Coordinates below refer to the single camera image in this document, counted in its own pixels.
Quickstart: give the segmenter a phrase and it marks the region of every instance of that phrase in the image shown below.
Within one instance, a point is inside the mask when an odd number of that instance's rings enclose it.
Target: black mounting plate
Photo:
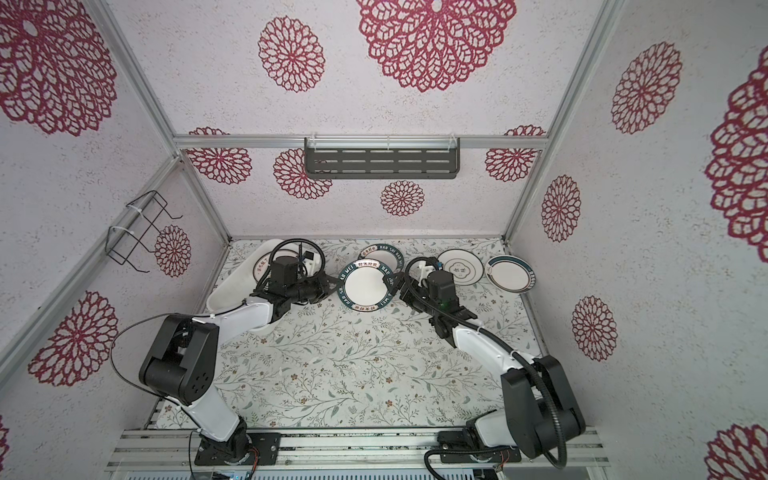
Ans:
[[[447,431],[447,432],[438,432],[437,434],[437,441],[440,444],[440,448],[446,449],[446,450],[473,450],[475,447],[472,447],[467,443],[467,441],[464,438],[464,432],[457,432],[457,431]],[[487,456],[473,456],[473,455],[459,455],[455,453],[450,454],[440,454],[440,462],[442,463],[473,463],[473,462],[479,462],[479,463],[501,463],[502,461],[506,463],[519,463],[522,461],[522,457],[520,455],[520,449],[517,447],[509,447],[510,451],[510,458],[507,459],[507,454],[504,454],[504,458],[502,458],[501,452],[496,452],[492,454],[487,454]]]
[[[256,447],[256,450],[259,451],[259,462],[257,465],[275,465],[277,454],[280,451],[280,437],[282,435],[280,433],[250,432],[248,436],[253,447]],[[197,450],[194,464],[198,466],[228,465],[223,460],[217,458],[216,452],[213,449]],[[240,465],[253,465],[253,453],[249,452]]]

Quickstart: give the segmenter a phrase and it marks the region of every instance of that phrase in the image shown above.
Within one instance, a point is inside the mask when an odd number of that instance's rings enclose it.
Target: red floral pattern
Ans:
[[[674,44],[662,41],[639,54],[616,85],[611,113],[617,130],[633,134],[652,125],[674,98],[682,69]]]
[[[280,153],[273,165],[273,174],[280,188],[296,198],[309,200],[328,193],[332,180],[314,180],[307,177],[304,168],[304,150],[291,149]]]
[[[581,192],[573,178],[561,175],[549,184],[541,203],[541,224],[553,242],[570,237],[581,215]]]
[[[710,136],[710,204],[728,219],[728,234],[757,247],[768,263],[768,47],[749,79],[731,92],[724,117]]]
[[[541,127],[520,125],[504,135],[542,136],[547,132]],[[534,148],[492,148],[485,154],[485,169],[496,180],[505,182],[520,180],[528,176],[538,151]]]
[[[718,430],[704,457],[709,480],[768,478],[768,432],[760,425]]]
[[[310,27],[295,18],[275,18],[259,39],[261,65],[275,83],[288,91],[307,91],[326,69],[323,47]]]
[[[360,33],[382,73],[402,87],[445,90],[466,81],[504,41],[514,0],[357,0]]]
[[[598,362],[606,360],[616,348],[616,322],[608,305],[599,298],[586,296],[574,308],[571,330],[578,348]]]
[[[98,130],[117,75],[80,2],[0,2],[0,103],[11,120],[46,134]]]
[[[40,383],[73,386],[97,372],[118,336],[118,318],[99,292],[85,292],[27,370]]]
[[[2,463],[5,460],[5,454],[11,447],[8,445],[8,429],[2,424],[2,415],[0,415],[0,472],[2,472]]]
[[[424,190],[413,182],[398,180],[384,187],[381,200],[384,210],[397,217],[405,217],[422,207]]]
[[[192,258],[190,239],[181,228],[167,225],[154,243],[157,266],[168,276],[181,276],[187,271]]]
[[[190,135],[229,135],[218,128],[202,127]],[[197,171],[220,184],[238,184],[250,175],[250,157],[245,148],[191,148],[187,156]]]

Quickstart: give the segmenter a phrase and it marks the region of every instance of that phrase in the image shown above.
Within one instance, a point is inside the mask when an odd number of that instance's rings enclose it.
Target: floral tablecloth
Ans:
[[[498,238],[315,240],[336,274],[374,243],[394,245],[406,262],[451,248],[484,262],[503,254]],[[217,285],[262,240],[238,240]],[[457,287],[462,305],[515,349],[539,354],[520,296],[483,277]],[[245,334],[218,353],[214,385],[249,426],[460,425],[502,406],[498,378],[469,355],[440,340],[429,317],[399,299],[373,313],[346,308],[334,294],[312,306],[293,306],[274,331]],[[186,429],[192,421],[168,402],[150,428]]]

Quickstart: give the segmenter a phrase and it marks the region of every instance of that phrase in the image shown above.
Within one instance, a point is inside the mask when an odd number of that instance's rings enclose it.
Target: plate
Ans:
[[[290,245],[286,245],[288,248],[281,248],[277,252],[275,252],[275,258],[277,257],[298,257],[299,252],[295,251],[293,248],[291,248]],[[265,253],[262,255],[261,258],[259,258],[256,263],[253,265],[253,278],[258,282],[261,280],[261,277],[264,276],[264,272],[266,271],[266,266],[270,262],[270,255],[272,252]]]
[[[499,255],[488,261],[485,274],[494,285],[512,293],[529,291],[536,284],[533,269],[524,260],[509,255]]]
[[[377,243],[364,249],[357,256],[357,260],[364,258],[378,260],[388,266],[393,272],[399,272],[406,265],[406,259],[402,256],[400,250],[386,243]]]
[[[341,302],[358,312],[375,312],[384,308],[392,301],[392,295],[382,279],[390,273],[392,270],[378,260],[355,260],[345,266],[339,275]]]
[[[453,273],[453,283],[460,286],[479,282],[485,270],[477,255],[460,248],[440,253],[437,260],[442,263],[443,270]]]

